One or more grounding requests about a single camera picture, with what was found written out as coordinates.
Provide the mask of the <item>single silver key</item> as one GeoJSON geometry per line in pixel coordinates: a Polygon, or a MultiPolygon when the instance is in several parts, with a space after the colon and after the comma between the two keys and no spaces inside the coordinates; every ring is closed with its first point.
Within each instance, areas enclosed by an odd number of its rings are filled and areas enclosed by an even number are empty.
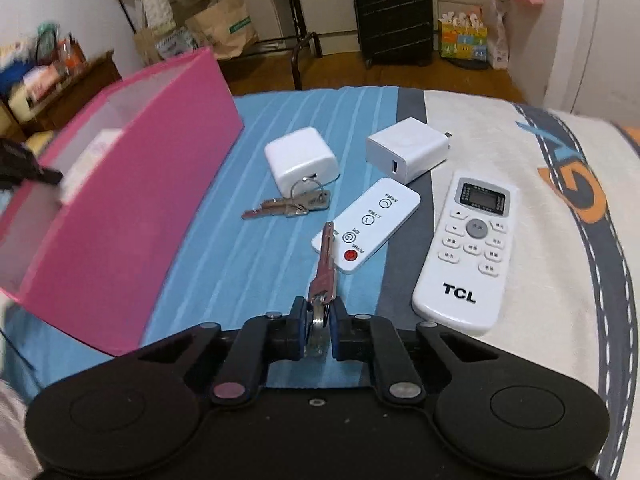
{"type": "Polygon", "coordinates": [[[318,358],[324,353],[330,305],[336,295],[333,222],[326,222],[324,225],[320,242],[317,271],[308,290],[311,318],[306,352],[312,358],[318,358]]]}

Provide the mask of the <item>white TCL remote control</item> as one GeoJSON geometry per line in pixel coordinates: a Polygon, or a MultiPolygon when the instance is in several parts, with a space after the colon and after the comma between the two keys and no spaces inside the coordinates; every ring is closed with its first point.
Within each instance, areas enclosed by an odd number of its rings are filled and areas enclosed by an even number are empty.
{"type": "Polygon", "coordinates": [[[520,190],[454,173],[412,293],[424,320],[480,336],[497,323],[514,245],[520,190]]]}

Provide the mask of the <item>wooden nightstand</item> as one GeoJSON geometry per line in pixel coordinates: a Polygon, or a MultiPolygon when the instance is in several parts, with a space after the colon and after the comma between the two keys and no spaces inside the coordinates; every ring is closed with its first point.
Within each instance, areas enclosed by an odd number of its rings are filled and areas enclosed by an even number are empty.
{"type": "Polygon", "coordinates": [[[24,84],[16,86],[8,102],[1,102],[1,136],[22,142],[41,131],[61,130],[103,89],[122,76],[108,50],[89,61],[81,70],[51,87],[33,103],[24,84]]]}

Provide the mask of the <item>pink cardboard box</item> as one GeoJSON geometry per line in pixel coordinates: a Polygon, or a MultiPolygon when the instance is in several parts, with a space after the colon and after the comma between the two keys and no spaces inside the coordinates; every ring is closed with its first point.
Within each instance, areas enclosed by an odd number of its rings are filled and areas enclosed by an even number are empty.
{"type": "Polygon", "coordinates": [[[49,144],[72,168],[120,136],[77,195],[25,182],[1,216],[1,288],[26,311],[110,356],[137,349],[209,185],[243,128],[213,53],[197,50],[101,91],[49,144]]]}

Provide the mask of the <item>small white remote control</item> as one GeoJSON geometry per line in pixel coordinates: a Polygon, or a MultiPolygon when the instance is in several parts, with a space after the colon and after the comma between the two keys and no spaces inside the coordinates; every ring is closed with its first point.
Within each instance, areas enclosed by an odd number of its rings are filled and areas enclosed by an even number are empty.
{"type": "Polygon", "coordinates": [[[391,178],[378,179],[334,220],[334,262],[356,272],[418,209],[421,196],[391,178]]]}

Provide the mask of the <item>white rounded charger cube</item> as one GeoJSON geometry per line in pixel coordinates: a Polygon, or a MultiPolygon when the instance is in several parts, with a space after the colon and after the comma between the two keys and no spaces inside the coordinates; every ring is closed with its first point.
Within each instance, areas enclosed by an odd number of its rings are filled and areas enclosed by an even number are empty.
{"type": "Polygon", "coordinates": [[[271,174],[283,197],[293,197],[335,181],[340,166],[319,131],[301,128],[264,148],[271,174]]]}

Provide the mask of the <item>white square charger plug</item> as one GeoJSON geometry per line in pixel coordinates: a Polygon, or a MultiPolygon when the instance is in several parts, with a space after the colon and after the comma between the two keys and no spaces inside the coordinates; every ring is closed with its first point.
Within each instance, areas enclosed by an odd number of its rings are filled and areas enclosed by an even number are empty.
{"type": "Polygon", "coordinates": [[[369,136],[366,159],[386,177],[407,185],[448,158],[450,137],[414,117],[369,136]]]}

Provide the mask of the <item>brown paper bag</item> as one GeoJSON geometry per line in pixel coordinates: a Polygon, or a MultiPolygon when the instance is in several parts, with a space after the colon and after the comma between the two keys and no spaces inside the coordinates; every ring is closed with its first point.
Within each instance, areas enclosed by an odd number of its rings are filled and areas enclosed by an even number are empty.
{"type": "Polygon", "coordinates": [[[217,60],[238,58],[258,35],[244,0],[219,0],[186,20],[199,47],[210,47],[217,60]]]}

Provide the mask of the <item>black clothes rack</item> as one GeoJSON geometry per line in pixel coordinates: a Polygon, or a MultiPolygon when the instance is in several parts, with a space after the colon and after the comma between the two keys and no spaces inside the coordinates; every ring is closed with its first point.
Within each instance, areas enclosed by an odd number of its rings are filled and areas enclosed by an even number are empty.
{"type": "Polygon", "coordinates": [[[300,58],[303,50],[309,50],[314,58],[323,56],[319,35],[306,24],[302,0],[244,0],[244,3],[257,40],[238,58],[222,62],[222,66],[231,68],[287,53],[293,88],[302,90],[300,58]]]}

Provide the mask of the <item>colourful gift bag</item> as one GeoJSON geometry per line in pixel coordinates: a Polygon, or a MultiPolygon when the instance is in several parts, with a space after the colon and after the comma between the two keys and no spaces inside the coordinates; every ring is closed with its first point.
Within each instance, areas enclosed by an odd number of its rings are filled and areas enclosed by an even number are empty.
{"type": "Polygon", "coordinates": [[[439,20],[439,52],[448,60],[486,62],[488,28],[483,11],[473,6],[462,11],[448,11],[439,20]]]}

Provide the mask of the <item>black suitcase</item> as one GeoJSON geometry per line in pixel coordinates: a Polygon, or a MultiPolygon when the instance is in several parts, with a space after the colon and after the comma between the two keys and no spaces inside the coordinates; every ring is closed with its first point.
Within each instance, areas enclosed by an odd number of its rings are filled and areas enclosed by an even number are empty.
{"type": "Polygon", "coordinates": [[[354,0],[363,61],[378,65],[431,64],[433,0],[354,0]]]}

